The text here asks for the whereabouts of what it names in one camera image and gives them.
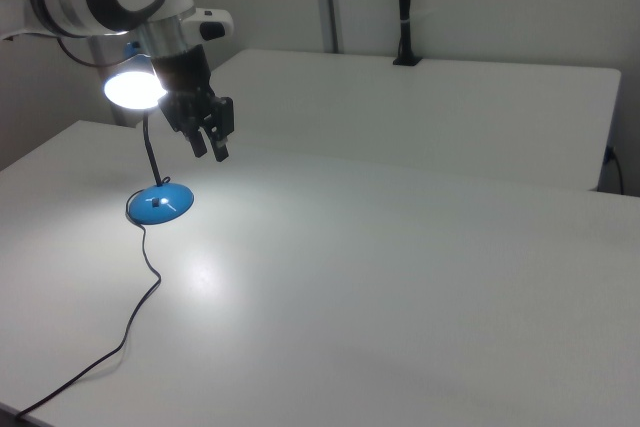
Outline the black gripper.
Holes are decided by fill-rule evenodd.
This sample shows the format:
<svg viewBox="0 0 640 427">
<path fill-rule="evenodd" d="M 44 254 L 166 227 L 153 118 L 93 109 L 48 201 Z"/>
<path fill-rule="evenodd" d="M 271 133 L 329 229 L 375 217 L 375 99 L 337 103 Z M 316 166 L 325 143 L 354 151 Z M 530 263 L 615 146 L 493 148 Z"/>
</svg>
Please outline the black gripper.
<svg viewBox="0 0 640 427">
<path fill-rule="evenodd" d="M 215 160 L 229 157 L 228 136 L 234 131 L 233 100 L 215 94 L 210 85 L 211 70 L 202 46 L 169 57 L 152 58 L 152 66 L 166 95 L 160 109 L 175 132 L 189 141 L 193 154 L 201 158 L 207 153 L 209 138 Z"/>
</svg>

